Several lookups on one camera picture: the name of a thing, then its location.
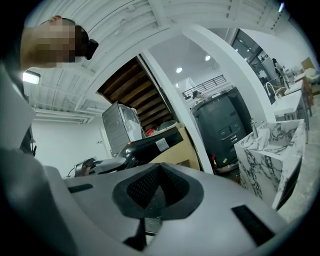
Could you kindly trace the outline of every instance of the white countertop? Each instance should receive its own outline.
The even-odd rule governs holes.
[[[301,90],[297,90],[289,95],[279,98],[279,101],[272,104],[275,116],[294,113],[297,111],[300,99]]]
[[[290,89],[287,89],[284,92],[284,95],[292,94],[292,93],[294,93],[296,91],[301,90],[303,85],[304,85],[304,81],[303,80],[300,80],[300,81],[290,85]]]
[[[293,80],[294,81],[298,81],[299,79],[304,78],[304,77],[305,77],[305,73],[298,74],[293,78]]]

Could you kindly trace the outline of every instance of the white marble with black veins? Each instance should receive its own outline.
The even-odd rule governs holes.
[[[265,123],[237,142],[241,185],[276,209],[298,161],[304,155],[304,120]]]

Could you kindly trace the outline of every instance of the sticker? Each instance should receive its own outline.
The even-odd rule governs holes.
[[[167,150],[169,148],[168,143],[166,142],[165,138],[162,138],[158,141],[155,142],[155,144],[157,145],[158,149],[163,152],[165,150]]]

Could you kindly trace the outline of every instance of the wooden stair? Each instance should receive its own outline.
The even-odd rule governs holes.
[[[119,68],[98,93],[112,104],[119,102],[135,108],[145,131],[173,119],[158,89],[136,58]]]

